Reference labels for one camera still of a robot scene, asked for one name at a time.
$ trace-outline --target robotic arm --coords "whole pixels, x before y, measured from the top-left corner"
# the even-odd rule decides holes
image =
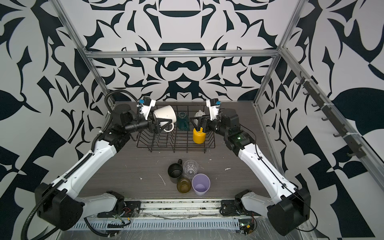
[[[22,240],[27,239],[26,233],[35,213],[56,226],[42,239],[59,228],[70,229],[80,218],[100,212],[106,216],[117,216],[122,213],[124,196],[117,192],[108,191],[102,195],[84,198],[79,198],[78,194],[91,176],[130,140],[131,133],[148,129],[158,134],[172,123],[171,119],[156,118],[154,114],[149,114],[151,107],[155,106],[155,100],[144,97],[137,103],[136,113],[128,104],[117,105],[113,110],[109,108],[111,119],[93,141],[91,150],[51,184],[41,183],[36,188],[37,204],[23,226]],[[281,235],[288,234],[309,219],[309,193],[306,189],[297,190],[275,169],[249,134],[240,129],[235,110],[220,109],[218,99],[207,100],[207,106],[210,115],[197,117],[199,118],[197,126],[191,121],[195,128],[202,127],[204,132],[213,131],[222,135],[227,147],[251,168],[271,196],[266,198],[249,190],[243,191],[235,197],[238,211],[252,211],[268,217],[272,226]]]

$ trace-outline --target wood grain surface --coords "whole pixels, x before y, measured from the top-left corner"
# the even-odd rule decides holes
[[[233,108],[239,115],[240,123],[256,134],[256,143],[263,154],[271,160],[255,110],[250,101],[223,102],[222,108]],[[80,196],[103,194],[116,191],[126,198],[198,198],[193,189],[181,194],[176,184],[169,180],[167,169],[178,159],[192,159],[199,164],[199,173],[206,174],[211,187],[203,198],[234,197],[250,189],[256,194],[268,197],[268,192],[250,168],[230,151],[220,135],[215,135],[216,147],[204,152],[153,151],[137,148],[130,140],[109,159],[84,186]]]

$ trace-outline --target white mug handle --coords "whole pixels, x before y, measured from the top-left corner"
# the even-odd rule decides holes
[[[163,129],[164,132],[172,132],[172,130],[175,128],[175,126],[173,125],[173,123],[171,123],[170,125],[172,125],[172,128],[171,128],[170,130],[165,130],[165,129]]]

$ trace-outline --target clear glass cup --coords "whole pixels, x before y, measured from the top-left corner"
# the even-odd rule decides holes
[[[188,179],[192,179],[199,170],[199,165],[194,160],[188,160],[183,165],[184,176]]]

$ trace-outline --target black and white patterned wall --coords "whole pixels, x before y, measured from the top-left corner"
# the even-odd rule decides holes
[[[288,49],[383,158],[384,2],[310,0]],[[260,99],[287,179],[311,193],[319,239],[382,239],[384,192],[281,60]],[[311,213],[310,221],[316,224]]]
[[[297,0],[64,0],[91,51],[276,49]],[[166,101],[253,100],[270,57],[98,59],[109,89]],[[121,95],[117,100],[129,98]]]
[[[47,0],[0,1],[0,56],[0,238],[19,239],[35,188],[88,152],[107,110]],[[47,226],[35,216],[28,238]]]

